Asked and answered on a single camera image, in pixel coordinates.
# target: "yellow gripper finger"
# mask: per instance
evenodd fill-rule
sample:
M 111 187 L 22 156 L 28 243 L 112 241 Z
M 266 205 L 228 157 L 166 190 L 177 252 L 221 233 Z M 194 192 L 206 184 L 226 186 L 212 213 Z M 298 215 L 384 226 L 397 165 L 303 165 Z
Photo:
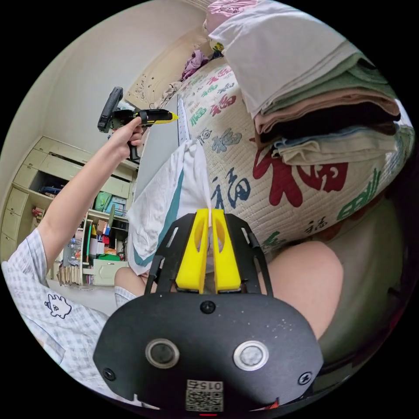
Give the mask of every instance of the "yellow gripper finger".
M 176 285 L 182 290 L 198 291 L 199 294 L 204 292 L 209 214 L 208 209 L 199 209 L 196 212 L 176 277 Z
M 213 209 L 214 281 L 216 293 L 240 289 L 241 279 L 234 256 L 233 245 L 221 209 Z

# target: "green cloth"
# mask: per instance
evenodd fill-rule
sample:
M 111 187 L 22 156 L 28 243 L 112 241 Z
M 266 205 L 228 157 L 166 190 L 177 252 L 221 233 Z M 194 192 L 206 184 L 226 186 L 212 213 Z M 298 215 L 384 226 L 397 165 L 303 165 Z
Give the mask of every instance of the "green cloth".
M 304 99 L 338 89 L 360 87 L 375 90 L 396 99 L 397 96 L 387 80 L 376 68 L 370 69 L 360 64 L 361 59 L 370 62 L 360 52 L 355 53 L 317 80 L 275 99 L 268 108 L 261 110 L 261 114 L 267 115 Z
M 97 194 L 96 201 L 95 201 L 95 210 L 104 213 L 111 199 L 112 199 L 111 193 L 99 192 Z
M 120 261 L 119 256 L 116 256 L 114 254 L 101 254 L 100 256 L 98 256 L 98 259 L 102 261 Z

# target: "purple clothing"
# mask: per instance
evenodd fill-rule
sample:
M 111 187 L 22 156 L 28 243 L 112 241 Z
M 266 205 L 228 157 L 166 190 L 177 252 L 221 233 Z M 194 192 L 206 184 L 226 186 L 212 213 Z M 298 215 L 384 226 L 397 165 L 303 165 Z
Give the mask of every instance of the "purple clothing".
M 183 70 L 182 78 L 180 80 L 186 80 L 208 61 L 209 59 L 202 53 L 200 49 L 195 50 L 192 53 L 192 57 L 186 62 L 185 69 Z

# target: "black handle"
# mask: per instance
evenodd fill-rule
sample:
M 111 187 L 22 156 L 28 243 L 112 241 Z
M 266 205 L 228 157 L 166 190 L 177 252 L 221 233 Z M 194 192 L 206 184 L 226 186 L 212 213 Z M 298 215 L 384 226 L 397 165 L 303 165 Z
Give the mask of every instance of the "black handle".
M 128 143 L 130 146 L 130 160 L 131 161 L 137 161 L 140 160 L 140 156 L 138 155 L 137 147 L 135 145 L 132 145 L 130 142 Z

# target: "white towel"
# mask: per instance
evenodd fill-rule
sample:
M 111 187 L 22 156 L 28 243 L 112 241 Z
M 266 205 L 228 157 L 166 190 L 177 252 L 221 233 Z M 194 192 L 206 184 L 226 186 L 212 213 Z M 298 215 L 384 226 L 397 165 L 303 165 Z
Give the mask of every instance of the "white towel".
M 358 52 L 323 22 L 271 0 L 230 17 L 209 37 L 224 45 L 252 118 Z
M 305 166 L 373 160 L 396 151 L 394 136 L 368 130 L 343 138 L 319 138 L 294 147 L 275 149 L 272 156 L 280 156 L 288 165 Z
M 199 208 L 210 208 L 206 160 L 197 140 L 185 141 L 159 169 L 137 197 L 127 218 L 130 222 L 128 262 L 140 275 L 171 223 Z

